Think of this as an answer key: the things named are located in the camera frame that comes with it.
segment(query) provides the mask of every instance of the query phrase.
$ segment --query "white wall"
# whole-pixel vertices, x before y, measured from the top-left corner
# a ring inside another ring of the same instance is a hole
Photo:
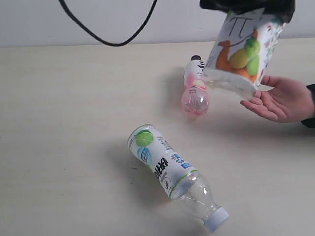
[[[66,0],[87,27],[111,42],[130,37],[152,1]],[[315,36],[314,9],[315,1],[297,0],[296,13],[282,37]],[[223,20],[223,13],[202,10],[199,0],[158,0],[151,20],[133,43],[214,40]],[[66,16],[57,0],[0,0],[0,46],[96,43]]]

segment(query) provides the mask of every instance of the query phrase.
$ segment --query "clear plastic bottle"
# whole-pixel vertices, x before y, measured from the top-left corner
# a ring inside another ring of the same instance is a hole
[[[198,55],[192,56],[184,69],[184,93],[182,95],[182,109],[193,118],[207,113],[209,95],[207,87],[201,80],[205,64]]]
[[[137,128],[128,147],[153,171],[169,198],[186,214],[201,219],[210,232],[229,218],[214,202],[205,177],[176,153],[153,125]]]

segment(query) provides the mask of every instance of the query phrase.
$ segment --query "bottle cap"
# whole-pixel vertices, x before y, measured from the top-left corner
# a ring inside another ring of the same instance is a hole
[[[190,60],[201,60],[201,56],[193,55]]]
[[[213,233],[220,225],[229,218],[229,214],[220,207],[207,220],[204,221],[204,226]]]

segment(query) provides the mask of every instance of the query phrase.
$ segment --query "pink plastic bottle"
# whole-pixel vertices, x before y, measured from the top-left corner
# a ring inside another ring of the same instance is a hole
[[[198,55],[192,56],[184,69],[184,93],[182,95],[182,109],[190,117],[197,118],[207,113],[209,95],[207,87],[201,80],[205,63]]]

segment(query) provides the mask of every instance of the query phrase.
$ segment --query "black object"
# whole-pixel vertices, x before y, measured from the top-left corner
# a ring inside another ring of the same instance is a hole
[[[289,23],[295,11],[295,0],[200,0],[203,9],[244,14],[265,8],[264,14],[276,15],[284,23]]]
[[[307,88],[313,93],[313,99],[314,99],[314,103],[315,103],[315,84],[314,85],[308,85]],[[308,128],[315,128],[315,118],[303,120],[302,124],[304,124]]]
[[[129,39],[127,39],[126,41],[124,41],[122,43],[110,43],[110,42],[107,42],[107,41],[101,39],[96,34],[94,34],[92,31],[90,31],[81,21],[79,21],[78,18],[75,17],[75,15],[70,11],[70,9],[68,8],[68,6],[64,0],[58,0],[58,1],[61,4],[61,7],[65,11],[65,13],[68,15],[68,17],[70,17],[71,20],[73,20],[79,27],[81,27],[86,33],[88,33],[94,39],[96,39],[97,41],[99,41],[99,42],[101,42],[107,46],[121,47],[121,46],[124,46],[124,45],[130,43],[143,30],[144,26],[146,26],[147,22],[149,21],[158,0],[153,1],[151,9],[150,9],[146,19],[144,20],[142,25],[139,27],[139,29]]]
[[[201,56],[193,55],[190,60],[201,60]]]

